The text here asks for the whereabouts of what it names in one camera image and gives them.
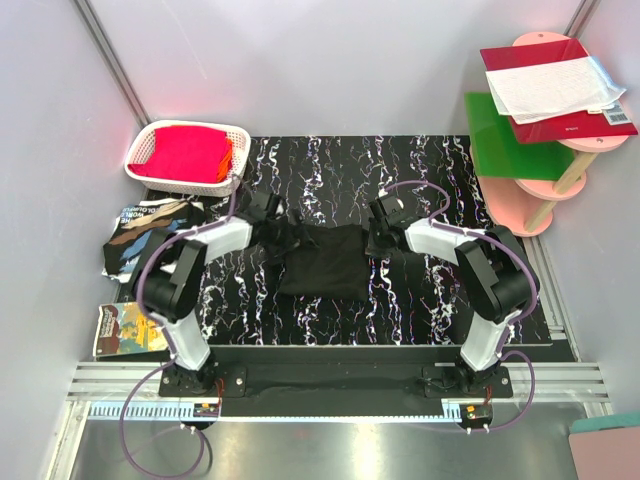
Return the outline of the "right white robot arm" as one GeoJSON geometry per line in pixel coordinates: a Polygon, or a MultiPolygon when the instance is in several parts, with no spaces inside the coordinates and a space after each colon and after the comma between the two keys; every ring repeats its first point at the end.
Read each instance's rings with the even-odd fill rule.
{"type": "Polygon", "coordinates": [[[411,215],[392,194],[369,208],[368,255],[412,252],[458,267],[473,317],[457,363],[468,375],[497,367],[507,333],[538,301],[539,280],[511,230],[466,229],[411,215]]]}

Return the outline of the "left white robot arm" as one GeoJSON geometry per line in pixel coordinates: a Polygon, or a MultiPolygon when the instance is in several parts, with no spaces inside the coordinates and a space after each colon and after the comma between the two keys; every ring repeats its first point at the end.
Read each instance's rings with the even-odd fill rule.
{"type": "Polygon", "coordinates": [[[151,230],[127,289],[140,310],[160,327],[176,366],[197,372],[210,357],[195,314],[207,265],[254,245],[284,245],[285,214],[283,197],[256,192],[239,212],[215,222],[183,231],[151,230]]]}

